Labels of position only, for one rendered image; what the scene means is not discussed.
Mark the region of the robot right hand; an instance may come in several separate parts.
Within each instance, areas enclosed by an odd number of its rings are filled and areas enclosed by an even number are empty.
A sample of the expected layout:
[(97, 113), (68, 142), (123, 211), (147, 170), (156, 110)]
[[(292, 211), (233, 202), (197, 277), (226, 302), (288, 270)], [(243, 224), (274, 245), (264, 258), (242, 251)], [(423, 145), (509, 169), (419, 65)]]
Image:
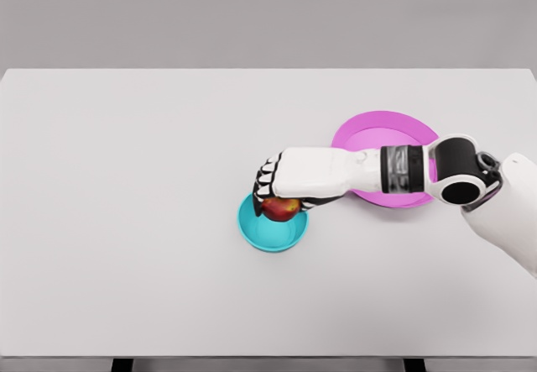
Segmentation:
[(297, 199), (300, 210), (327, 204), (354, 188), (367, 156), (336, 148), (294, 147), (266, 160), (253, 186), (253, 208), (262, 214), (269, 198)]

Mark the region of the red yellow apple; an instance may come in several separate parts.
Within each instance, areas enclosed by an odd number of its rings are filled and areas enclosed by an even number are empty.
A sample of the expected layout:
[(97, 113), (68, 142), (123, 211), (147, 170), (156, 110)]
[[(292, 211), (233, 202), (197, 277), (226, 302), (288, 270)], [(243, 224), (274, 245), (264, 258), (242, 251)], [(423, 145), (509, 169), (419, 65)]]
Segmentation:
[(296, 198), (270, 197), (261, 204), (261, 213), (274, 222), (288, 222), (301, 210), (301, 201)]

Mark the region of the blue bowl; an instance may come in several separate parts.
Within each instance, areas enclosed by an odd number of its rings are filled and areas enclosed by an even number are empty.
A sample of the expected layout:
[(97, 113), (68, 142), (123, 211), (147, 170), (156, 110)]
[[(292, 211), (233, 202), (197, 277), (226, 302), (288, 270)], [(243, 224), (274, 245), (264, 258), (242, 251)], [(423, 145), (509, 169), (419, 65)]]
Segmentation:
[(252, 195), (243, 199), (237, 210), (237, 227), (242, 237), (255, 249), (279, 253), (293, 248), (306, 234), (310, 219), (299, 212), (286, 222), (275, 222), (264, 215), (255, 216)]

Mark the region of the pink plate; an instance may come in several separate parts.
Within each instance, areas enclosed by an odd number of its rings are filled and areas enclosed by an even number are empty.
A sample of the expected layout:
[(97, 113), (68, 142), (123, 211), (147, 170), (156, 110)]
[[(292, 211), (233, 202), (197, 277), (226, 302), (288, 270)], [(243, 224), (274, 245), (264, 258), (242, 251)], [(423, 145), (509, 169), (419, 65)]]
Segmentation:
[[(438, 134), (420, 120), (391, 111), (371, 111), (349, 118), (336, 131), (331, 146), (349, 151), (379, 149), (384, 145), (427, 145)], [(424, 193), (384, 194), (382, 192), (353, 192), (366, 202), (388, 208), (421, 207), (433, 201)]]

